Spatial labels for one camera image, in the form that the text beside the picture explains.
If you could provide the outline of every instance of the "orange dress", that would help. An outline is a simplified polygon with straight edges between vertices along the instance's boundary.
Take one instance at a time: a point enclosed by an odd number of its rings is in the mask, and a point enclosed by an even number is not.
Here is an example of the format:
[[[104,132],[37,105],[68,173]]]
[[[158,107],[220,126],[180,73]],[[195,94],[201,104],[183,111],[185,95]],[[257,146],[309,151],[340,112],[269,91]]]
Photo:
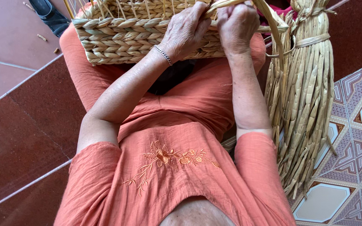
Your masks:
[[[127,65],[92,67],[73,25],[60,44],[89,110]],[[265,58],[260,34],[251,51],[258,73]],[[121,125],[119,147],[97,142],[73,158],[54,225],[158,225],[181,201],[198,195],[235,225],[295,225],[273,142],[262,133],[244,134],[236,164],[219,143],[234,124],[231,79],[227,59],[202,59],[165,95],[147,93]]]

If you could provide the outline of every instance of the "woman's left hand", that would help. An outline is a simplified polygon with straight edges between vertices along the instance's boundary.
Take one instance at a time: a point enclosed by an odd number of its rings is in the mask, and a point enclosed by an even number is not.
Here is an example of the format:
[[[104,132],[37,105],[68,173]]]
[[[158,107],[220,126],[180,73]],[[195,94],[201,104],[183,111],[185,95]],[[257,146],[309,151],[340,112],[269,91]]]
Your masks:
[[[185,58],[195,50],[210,26],[211,19],[200,19],[207,4],[196,2],[173,16],[164,38],[158,45],[173,63]]]

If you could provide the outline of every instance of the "hand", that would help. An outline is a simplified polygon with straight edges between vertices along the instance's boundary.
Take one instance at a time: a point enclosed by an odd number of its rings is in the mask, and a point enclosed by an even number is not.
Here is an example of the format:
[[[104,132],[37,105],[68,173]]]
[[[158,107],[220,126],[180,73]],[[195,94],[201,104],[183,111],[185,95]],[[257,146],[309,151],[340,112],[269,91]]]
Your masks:
[[[217,29],[227,57],[250,52],[249,43],[259,27],[257,11],[244,3],[217,10]]]
[[[194,51],[210,26],[211,19],[199,19],[207,5],[195,3],[173,16],[164,38],[158,45],[173,63],[185,58]]]

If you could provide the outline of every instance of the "dried water hyacinth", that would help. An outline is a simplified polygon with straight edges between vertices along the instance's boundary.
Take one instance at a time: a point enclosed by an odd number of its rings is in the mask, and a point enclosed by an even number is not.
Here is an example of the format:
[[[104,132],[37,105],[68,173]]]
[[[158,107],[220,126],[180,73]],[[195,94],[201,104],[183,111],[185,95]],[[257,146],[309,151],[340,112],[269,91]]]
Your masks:
[[[327,132],[334,97],[334,68],[326,14],[333,12],[325,9],[328,2],[291,1],[298,18],[293,20],[292,12],[280,16],[289,25],[280,38],[283,53],[293,50],[284,54],[282,66],[279,59],[272,59],[266,82],[265,99],[278,147],[280,179],[286,195],[293,198],[301,186],[306,194],[318,153],[325,142],[330,144]],[[275,42],[272,52],[281,52]]]
[[[206,17],[212,18],[201,45],[185,59],[224,57],[217,32],[216,8],[244,2],[244,0],[201,0],[208,3]],[[272,31],[275,36],[285,32],[288,25],[264,0],[252,0],[265,15],[270,26],[260,26],[258,32]],[[149,50],[161,42],[174,14],[192,7],[196,0],[97,0],[90,8],[82,7],[79,18],[72,20],[93,65],[137,63]]]

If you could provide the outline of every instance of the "orange shirt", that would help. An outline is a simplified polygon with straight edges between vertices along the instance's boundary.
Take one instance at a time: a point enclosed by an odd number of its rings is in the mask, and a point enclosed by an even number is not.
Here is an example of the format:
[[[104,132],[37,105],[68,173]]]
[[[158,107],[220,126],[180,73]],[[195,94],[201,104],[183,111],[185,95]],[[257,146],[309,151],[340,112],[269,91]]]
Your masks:
[[[136,131],[119,147],[92,144],[73,158],[54,225],[158,225],[198,195],[235,225],[295,225],[273,142],[262,133],[244,134],[235,160],[198,122]]]

